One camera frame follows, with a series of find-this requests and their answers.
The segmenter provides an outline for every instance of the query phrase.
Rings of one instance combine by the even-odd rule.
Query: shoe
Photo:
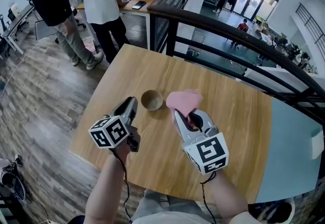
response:
[[[73,66],[77,66],[79,64],[80,58],[76,59],[75,61],[72,62]]]
[[[102,52],[95,54],[94,55],[94,60],[91,63],[89,63],[89,64],[86,65],[86,69],[87,70],[92,70],[93,68],[95,68],[95,66],[98,63],[101,63],[101,61],[103,60],[103,58],[104,58],[104,54]]]

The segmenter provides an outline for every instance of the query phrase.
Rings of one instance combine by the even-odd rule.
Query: person in red shirt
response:
[[[237,26],[237,29],[239,29],[240,31],[248,32],[249,27],[247,25],[247,19],[246,18],[243,20],[242,23],[240,23]],[[237,47],[238,46],[238,43],[235,43],[234,41],[232,41],[232,45],[235,45]]]

